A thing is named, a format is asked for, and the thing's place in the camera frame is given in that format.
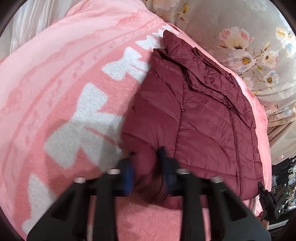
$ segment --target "jacket zipper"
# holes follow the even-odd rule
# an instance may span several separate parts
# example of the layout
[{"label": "jacket zipper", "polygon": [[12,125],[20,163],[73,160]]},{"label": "jacket zipper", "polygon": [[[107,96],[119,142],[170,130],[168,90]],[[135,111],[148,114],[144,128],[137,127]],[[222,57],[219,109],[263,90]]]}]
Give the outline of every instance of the jacket zipper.
[{"label": "jacket zipper", "polygon": [[241,197],[241,193],[242,193],[242,181],[241,181],[240,169],[239,169],[239,155],[238,155],[238,152],[237,152],[237,136],[236,136],[235,131],[234,131],[233,121],[232,121],[232,117],[231,117],[231,112],[229,112],[229,117],[230,117],[232,131],[233,131],[233,136],[234,136],[235,153],[236,153],[236,156],[237,156],[237,168],[238,168],[238,178],[239,178],[239,198],[240,198]]}]

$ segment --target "white print on blanket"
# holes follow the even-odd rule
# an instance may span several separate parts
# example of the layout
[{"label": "white print on blanket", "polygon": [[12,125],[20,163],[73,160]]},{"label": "white print on blanket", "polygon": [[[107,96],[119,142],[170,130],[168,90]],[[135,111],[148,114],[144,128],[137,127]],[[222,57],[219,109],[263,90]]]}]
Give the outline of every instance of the white print on blanket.
[{"label": "white print on blanket", "polygon": [[127,47],[120,60],[104,65],[102,71],[114,80],[123,80],[128,73],[139,83],[142,83],[149,70],[149,65],[138,60],[140,58],[142,58],[142,55],[139,52],[132,47]]},{"label": "white print on blanket", "polygon": [[51,190],[34,173],[29,178],[28,196],[31,205],[31,218],[22,225],[22,230],[27,235],[56,199]]},{"label": "white print on blanket", "polygon": [[[175,34],[179,34],[179,31],[168,24],[164,25],[163,28]],[[157,33],[152,33],[157,39],[147,35],[146,40],[138,40],[135,43],[145,50],[163,48],[160,44],[160,38],[163,37],[163,32],[164,30],[159,29]],[[120,60],[104,65],[102,71],[114,80],[123,80],[126,73],[128,73],[139,83],[142,83],[149,70],[149,65],[146,62],[138,60],[140,58],[142,58],[142,55],[139,52],[132,47],[127,47]]]},{"label": "white print on blanket", "polygon": [[254,106],[254,115],[259,115],[259,105],[257,105],[257,98],[253,98],[253,106]]},{"label": "white print on blanket", "polygon": [[157,41],[155,38],[151,37],[150,35],[147,35],[146,40],[136,41],[136,44],[145,50],[163,48],[163,46],[161,46],[159,41]]},{"label": "white print on blanket", "polygon": [[47,154],[63,168],[73,166],[80,147],[103,172],[114,167],[115,162],[120,159],[121,149],[118,146],[91,131],[95,130],[115,143],[120,141],[123,117],[98,112],[107,99],[106,93],[92,83],[86,84],[71,120],[48,138],[44,148]]}]

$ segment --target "bed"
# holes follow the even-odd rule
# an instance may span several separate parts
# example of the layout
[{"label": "bed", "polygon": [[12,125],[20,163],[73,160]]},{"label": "bed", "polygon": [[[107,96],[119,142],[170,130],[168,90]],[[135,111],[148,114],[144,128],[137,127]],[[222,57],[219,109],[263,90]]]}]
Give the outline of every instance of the bed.
[{"label": "bed", "polygon": [[[8,14],[0,15],[4,16],[0,19],[0,33],[3,32],[23,2],[4,1],[1,3],[5,8],[0,9],[10,9],[11,11],[4,11]],[[147,61],[152,47],[161,45],[162,31],[167,29],[178,34],[190,45],[197,46],[201,51],[204,51],[181,29],[165,23],[148,12],[142,3],[132,0],[127,2],[133,5],[132,14],[129,12],[130,9],[126,10],[125,5],[117,1],[114,1],[112,6],[120,10],[117,9],[115,12],[110,9],[110,6],[104,5],[102,1],[94,3],[84,0],[76,4],[65,18],[36,35],[0,65],[2,73],[0,117],[1,122],[7,123],[1,132],[2,136],[11,136],[13,139],[11,141],[7,138],[1,143],[2,153],[6,153],[1,158],[6,161],[1,162],[3,175],[0,179],[0,196],[5,198],[0,200],[0,206],[22,238],[26,237],[32,225],[50,206],[56,196],[61,194],[72,182],[74,177],[78,175],[88,178],[97,177],[102,171],[112,167],[115,161],[121,157],[122,151],[118,139],[120,123],[130,98],[147,71]],[[138,11],[143,15],[140,18],[141,21],[139,21],[139,14],[136,14]],[[120,17],[114,17],[118,12],[121,14]],[[107,17],[108,26],[102,23],[103,19],[107,19]],[[100,25],[91,21],[95,18],[101,20],[101,22],[98,21]],[[134,29],[135,25],[139,26],[137,31]],[[124,29],[121,33],[122,36],[120,33],[114,32],[114,30],[118,30],[118,26]],[[108,35],[102,35],[101,32],[104,33],[104,31],[109,31]],[[101,38],[100,43],[104,44],[103,50],[97,48],[98,37]],[[147,40],[148,46],[139,42]],[[137,71],[134,68],[129,69],[129,76],[132,78],[128,78],[124,84],[121,84],[122,78],[110,85],[108,78],[112,74],[108,71],[96,74],[95,70],[101,69],[102,65],[118,61],[118,56],[114,54],[99,61],[102,56],[106,55],[102,52],[106,49],[123,56],[127,50],[128,54],[134,56],[135,59],[132,60],[132,63],[136,66]],[[14,71],[15,64],[18,66],[18,72]],[[271,157],[266,135],[267,117],[264,108],[247,88],[245,82],[237,74],[233,73],[233,75],[253,109],[259,141],[258,148],[265,171],[265,184],[266,188],[270,189]],[[111,102],[104,107],[107,109],[103,108],[103,111],[108,115],[97,116],[92,109],[88,110],[88,106],[83,105],[85,101],[93,101],[89,96],[99,96],[99,99],[95,99],[95,102],[99,103],[106,98],[105,93],[108,93],[108,97],[111,99]],[[52,113],[50,118],[45,114],[46,112]],[[76,122],[77,119],[73,119],[73,116],[77,117],[80,122],[98,121],[102,117],[105,118],[106,121],[95,128],[97,133],[101,133],[99,137],[88,131],[85,132],[85,128],[94,127],[92,123],[81,125]],[[64,139],[65,133],[69,135],[71,129],[79,131],[72,132],[70,139]],[[86,141],[83,143],[82,149],[81,145],[75,147],[71,144],[74,139],[78,139],[81,133]],[[93,156],[94,144],[89,142],[92,138],[95,139],[95,147],[99,146],[101,153],[103,150],[106,153],[112,153],[112,155],[107,157],[95,153]],[[63,151],[67,149],[74,151],[82,162],[76,163],[72,153],[63,152],[61,154],[59,146],[62,145],[64,145]],[[102,159],[107,159],[107,162],[101,162]],[[258,201],[251,200],[246,205],[249,205],[254,213],[260,212]],[[4,216],[2,221],[4,221],[5,227],[10,226]],[[159,224],[157,229],[155,229],[155,225],[151,224],[152,222]],[[141,225],[147,226],[147,223],[151,225],[149,226],[151,230],[155,230],[155,236],[149,237],[142,230]],[[136,194],[128,199],[118,200],[118,229],[121,240],[156,240],[165,235],[168,235],[168,240],[177,240],[179,227],[180,211],[168,211],[153,205],[147,206]],[[13,235],[15,239],[20,239],[11,226],[4,228],[4,230],[8,235]]]},{"label": "bed", "polygon": [[143,2],[150,11],[185,31],[245,81],[266,110],[272,164],[294,157],[296,41],[293,17],[282,10],[287,2]]}]

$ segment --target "pink fabric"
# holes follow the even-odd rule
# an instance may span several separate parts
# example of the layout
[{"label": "pink fabric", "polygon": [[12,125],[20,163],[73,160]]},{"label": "pink fabric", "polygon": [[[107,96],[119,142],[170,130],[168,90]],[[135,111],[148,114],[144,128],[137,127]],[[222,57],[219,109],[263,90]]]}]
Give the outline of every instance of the pink fabric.
[{"label": "pink fabric", "polygon": [[[165,29],[209,56],[138,0],[83,0],[0,63],[0,206],[23,238],[76,176],[95,178],[122,157],[121,123]],[[267,118],[232,74],[252,104],[270,189]],[[120,240],[178,240],[180,218],[118,199]]]}]

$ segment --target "white flower print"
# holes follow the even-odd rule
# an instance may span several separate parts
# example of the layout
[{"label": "white flower print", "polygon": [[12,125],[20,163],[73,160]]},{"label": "white flower print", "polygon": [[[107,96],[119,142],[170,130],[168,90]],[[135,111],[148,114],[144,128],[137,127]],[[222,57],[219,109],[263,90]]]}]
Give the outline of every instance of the white flower print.
[{"label": "white flower print", "polygon": [[277,27],[276,37],[281,41],[281,47],[286,50],[286,56],[292,58],[296,52],[295,35],[292,32],[288,33],[283,28]]},{"label": "white flower print", "polygon": [[254,82],[251,80],[251,78],[247,77],[247,78],[243,78],[243,81],[245,82],[246,86],[248,87],[248,89],[252,89],[254,86]]},{"label": "white flower print", "polygon": [[244,0],[245,3],[255,11],[265,11],[268,0]]},{"label": "white flower print", "polygon": [[270,71],[263,78],[265,85],[269,88],[275,87],[279,83],[279,75],[276,74],[276,71]]},{"label": "white flower print", "polygon": [[274,69],[276,67],[278,60],[279,60],[279,51],[270,50],[269,52],[265,52],[263,54],[261,64],[271,69]]},{"label": "white flower print", "polygon": [[283,21],[283,24],[287,27],[288,31],[292,31],[289,23],[287,22],[287,20],[285,19],[285,17],[282,15],[282,13],[278,10],[279,12],[279,17],[280,19]]},{"label": "white flower print", "polygon": [[290,96],[294,95],[296,93],[296,81],[292,83],[285,83],[283,85],[283,91],[281,91],[279,94],[283,99],[287,99]]},{"label": "white flower print", "polygon": [[296,112],[295,104],[292,107],[288,106],[288,107],[284,108],[283,112],[285,114],[285,117],[292,116]]},{"label": "white flower print", "polygon": [[222,48],[229,48],[232,50],[246,49],[254,38],[250,38],[249,33],[238,27],[232,27],[231,29],[223,29],[219,34],[219,39],[222,44],[219,44]]},{"label": "white flower print", "polygon": [[153,0],[153,7],[160,8],[162,10],[170,10],[171,7],[175,7],[179,0]]},{"label": "white flower print", "polygon": [[248,52],[244,50],[236,50],[231,52],[227,60],[229,61],[228,66],[232,70],[236,70],[240,73],[245,73],[256,63],[256,59],[254,59]]}]

